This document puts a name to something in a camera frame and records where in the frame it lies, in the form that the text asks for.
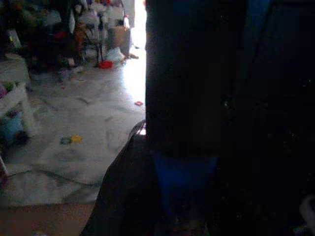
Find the wooden floor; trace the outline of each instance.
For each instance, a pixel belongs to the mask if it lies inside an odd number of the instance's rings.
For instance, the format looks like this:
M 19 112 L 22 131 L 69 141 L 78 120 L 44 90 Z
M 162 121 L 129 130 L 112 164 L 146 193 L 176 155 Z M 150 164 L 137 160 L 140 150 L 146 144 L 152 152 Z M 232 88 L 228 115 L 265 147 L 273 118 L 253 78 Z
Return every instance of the wooden floor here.
M 0 235 L 78 236 L 94 205 L 45 205 L 0 208 Z

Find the marble floor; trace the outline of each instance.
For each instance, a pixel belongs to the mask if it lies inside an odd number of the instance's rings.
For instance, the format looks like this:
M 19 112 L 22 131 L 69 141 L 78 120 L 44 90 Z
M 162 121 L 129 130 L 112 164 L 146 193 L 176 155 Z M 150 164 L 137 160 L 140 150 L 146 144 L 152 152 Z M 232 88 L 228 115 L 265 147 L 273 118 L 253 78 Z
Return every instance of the marble floor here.
M 12 146 L 4 157 L 10 177 L 0 205 L 25 206 L 95 201 L 102 178 L 145 118 L 145 52 L 139 59 L 102 70 L 85 66 L 63 84 L 56 78 L 32 82 L 29 100 L 38 134 Z M 83 141 L 61 145 L 63 136 Z

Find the black fabric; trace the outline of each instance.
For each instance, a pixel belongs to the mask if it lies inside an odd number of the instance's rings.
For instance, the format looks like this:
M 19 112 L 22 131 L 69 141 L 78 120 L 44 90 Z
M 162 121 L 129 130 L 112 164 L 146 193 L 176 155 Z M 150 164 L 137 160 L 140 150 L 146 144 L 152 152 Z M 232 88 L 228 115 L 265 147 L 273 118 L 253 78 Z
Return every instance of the black fabric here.
M 135 126 L 124 149 L 108 168 L 95 207 L 81 236 L 149 236 L 160 215 L 160 196 L 145 136 Z
M 251 63 L 243 65 L 249 73 L 242 75 L 248 77 L 235 83 L 234 140 L 251 163 L 253 198 L 284 231 L 303 223 L 299 204 L 314 192 L 309 158 L 315 118 L 314 13 L 314 3 L 272 3 L 259 41 L 244 45 L 245 51 L 256 48 L 247 60 Z
M 148 145 L 175 158 L 208 154 L 220 144 L 220 103 L 233 90 L 246 1 L 148 0 L 147 11 Z M 197 125 L 210 119 L 206 134 Z

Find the clutter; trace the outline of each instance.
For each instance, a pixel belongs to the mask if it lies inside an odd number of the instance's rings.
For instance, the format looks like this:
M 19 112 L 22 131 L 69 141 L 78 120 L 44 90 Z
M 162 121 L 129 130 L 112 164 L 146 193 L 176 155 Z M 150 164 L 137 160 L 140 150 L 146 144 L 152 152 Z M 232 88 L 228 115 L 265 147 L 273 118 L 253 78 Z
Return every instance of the clutter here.
M 71 143 L 78 144 L 83 141 L 83 137 L 80 135 L 64 136 L 60 139 L 60 144 L 68 145 Z
M 125 56 L 120 51 L 120 48 L 116 47 L 108 51 L 106 59 L 115 63 L 121 62 L 122 60 L 124 60 L 124 58 Z
M 71 141 L 72 141 L 73 143 L 75 143 L 75 144 L 78 144 L 78 143 L 80 143 L 80 142 L 83 141 L 83 137 L 80 136 L 80 135 L 73 135 L 73 136 L 71 137 Z
M 90 30 L 90 33 L 86 31 L 85 33 L 89 41 L 99 41 L 99 29 L 98 25 L 100 23 L 100 19 L 97 16 L 96 11 L 84 11 L 82 15 L 78 18 L 80 23 L 86 25 L 86 29 Z
M 65 136 L 60 139 L 60 144 L 66 145 L 66 144 L 71 144 L 71 143 L 72 143 L 72 140 L 70 136 Z
M 137 106 L 142 106 L 142 105 L 143 105 L 143 102 L 137 101 L 137 102 L 135 102 L 134 104 L 137 105 Z
M 113 67 L 113 62 L 111 61 L 102 61 L 99 65 L 99 68 L 101 69 L 109 69 Z

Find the red object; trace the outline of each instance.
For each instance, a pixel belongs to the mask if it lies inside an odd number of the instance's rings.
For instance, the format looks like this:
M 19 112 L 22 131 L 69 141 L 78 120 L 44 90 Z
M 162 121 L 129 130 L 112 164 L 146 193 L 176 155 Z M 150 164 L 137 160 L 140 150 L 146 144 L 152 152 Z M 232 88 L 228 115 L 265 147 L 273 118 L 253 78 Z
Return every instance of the red object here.
M 137 101 L 137 102 L 135 102 L 134 104 L 137 105 L 137 106 L 142 106 L 142 105 L 143 105 L 143 102 Z
M 111 61 L 102 61 L 99 65 L 99 68 L 101 69 L 109 69 L 113 67 L 113 63 Z
M 60 31 L 55 34 L 55 39 L 56 40 L 61 40 L 67 37 L 67 33 L 65 31 Z

